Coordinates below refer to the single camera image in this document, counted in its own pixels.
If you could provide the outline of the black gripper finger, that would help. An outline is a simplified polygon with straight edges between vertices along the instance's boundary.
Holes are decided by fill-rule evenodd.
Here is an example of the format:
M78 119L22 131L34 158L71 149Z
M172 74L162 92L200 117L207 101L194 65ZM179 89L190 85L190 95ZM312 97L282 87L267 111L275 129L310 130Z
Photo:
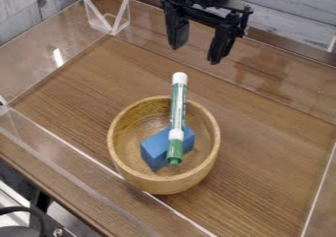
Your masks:
M166 28L168 43L178 50L190 39L190 20L180 8L166 6Z
M208 61L216 65L231 51L235 42L235 30L231 25L222 24L216 27L210 45Z

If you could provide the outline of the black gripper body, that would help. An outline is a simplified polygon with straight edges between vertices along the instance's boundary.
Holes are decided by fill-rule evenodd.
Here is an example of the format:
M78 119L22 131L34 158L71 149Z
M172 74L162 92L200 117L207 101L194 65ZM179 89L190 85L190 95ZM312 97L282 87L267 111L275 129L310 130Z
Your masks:
M164 0L182 8L186 14L204 25L228 24L236 36L246 35L254 9L240 0Z

